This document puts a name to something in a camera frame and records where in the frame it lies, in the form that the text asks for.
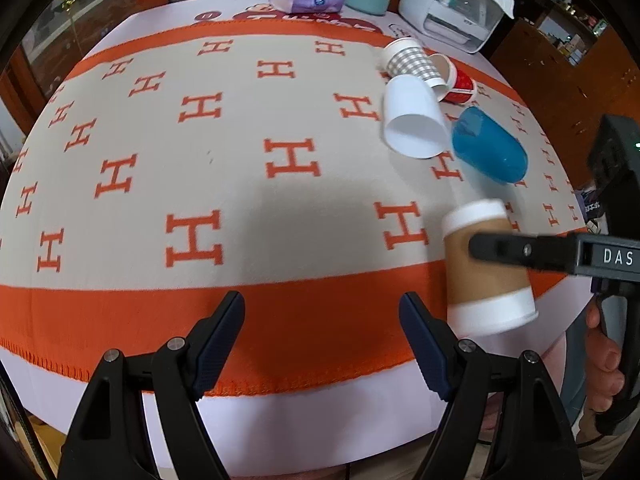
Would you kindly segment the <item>right hand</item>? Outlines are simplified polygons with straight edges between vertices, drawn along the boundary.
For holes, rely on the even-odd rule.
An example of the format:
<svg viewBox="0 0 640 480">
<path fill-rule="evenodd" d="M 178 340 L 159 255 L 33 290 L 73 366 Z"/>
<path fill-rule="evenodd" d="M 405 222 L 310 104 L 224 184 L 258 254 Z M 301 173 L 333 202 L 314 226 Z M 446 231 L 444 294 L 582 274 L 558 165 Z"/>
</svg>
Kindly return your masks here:
<svg viewBox="0 0 640 480">
<path fill-rule="evenodd" d="M 618 369 L 622 350 L 601 332 L 600 322 L 597 301 L 593 299 L 586 311 L 586 405 L 596 413 L 604 413 L 611 407 L 625 383 L 625 376 Z"/>
</svg>

